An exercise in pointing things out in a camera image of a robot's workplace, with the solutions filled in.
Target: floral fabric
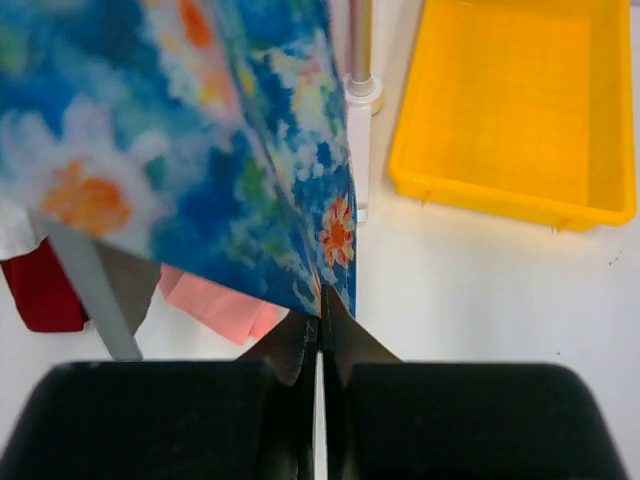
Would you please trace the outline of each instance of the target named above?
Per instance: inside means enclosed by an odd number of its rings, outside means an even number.
[[[355,305],[326,0],[3,0],[0,193],[298,311]]]

